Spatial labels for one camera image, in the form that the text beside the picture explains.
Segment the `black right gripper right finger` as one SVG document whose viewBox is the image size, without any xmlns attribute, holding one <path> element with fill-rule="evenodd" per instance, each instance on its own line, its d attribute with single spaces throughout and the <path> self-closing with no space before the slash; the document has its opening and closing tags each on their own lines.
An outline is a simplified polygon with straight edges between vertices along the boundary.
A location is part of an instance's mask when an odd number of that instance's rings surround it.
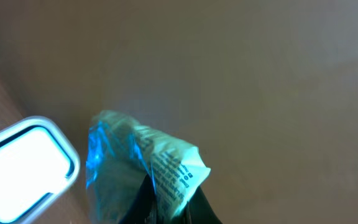
<svg viewBox="0 0 358 224">
<path fill-rule="evenodd" d="M 216 216 L 201 187 L 198 187 L 185 206 L 180 218 L 181 224 L 222 224 Z"/>
</svg>

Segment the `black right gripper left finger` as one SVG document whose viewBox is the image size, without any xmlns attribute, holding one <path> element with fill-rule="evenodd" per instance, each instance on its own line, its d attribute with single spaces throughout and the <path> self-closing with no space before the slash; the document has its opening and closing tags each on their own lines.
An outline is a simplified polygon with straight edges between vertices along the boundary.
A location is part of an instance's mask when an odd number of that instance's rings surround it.
<svg viewBox="0 0 358 224">
<path fill-rule="evenodd" d="M 146 175 L 130 209 L 119 224 L 157 224 L 157 203 L 151 178 Z"/>
</svg>

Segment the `teal packet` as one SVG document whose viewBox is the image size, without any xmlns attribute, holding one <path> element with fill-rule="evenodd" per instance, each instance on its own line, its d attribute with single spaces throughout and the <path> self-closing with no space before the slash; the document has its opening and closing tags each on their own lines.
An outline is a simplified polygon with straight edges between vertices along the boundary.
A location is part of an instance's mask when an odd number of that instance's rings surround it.
<svg viewBox="0 0 358 224">
<path fill-rule="evenodd" d="M 104 110 L 92 119 L 86 187 L 93 191 L 101 222 L 121 221 L 150 177 L 158 220 L 175 223 L 210 172 L 197 146 L 129 115 Z"/>
</svg>

